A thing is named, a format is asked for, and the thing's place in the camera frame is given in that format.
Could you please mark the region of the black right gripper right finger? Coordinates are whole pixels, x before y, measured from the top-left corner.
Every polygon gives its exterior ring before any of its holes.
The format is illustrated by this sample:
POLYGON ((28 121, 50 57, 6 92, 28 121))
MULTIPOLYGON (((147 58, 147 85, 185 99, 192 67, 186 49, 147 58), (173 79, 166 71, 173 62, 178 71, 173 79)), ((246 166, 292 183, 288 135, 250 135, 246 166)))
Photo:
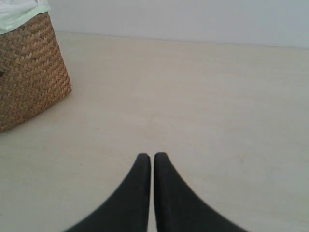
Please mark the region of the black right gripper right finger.
POLYGON ((154 156, 154 208, 159 232, 244 232, 201 200, 167 153, 154 156))

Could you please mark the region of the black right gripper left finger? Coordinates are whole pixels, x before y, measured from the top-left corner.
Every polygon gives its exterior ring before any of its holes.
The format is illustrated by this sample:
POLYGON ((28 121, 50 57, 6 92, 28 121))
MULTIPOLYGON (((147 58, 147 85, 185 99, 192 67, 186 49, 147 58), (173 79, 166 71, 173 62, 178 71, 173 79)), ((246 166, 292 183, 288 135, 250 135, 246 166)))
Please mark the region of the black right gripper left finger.
POLYGON ((114 193, 68 232, 146 232, 151 189, 151 159, 140 153, 114 193))

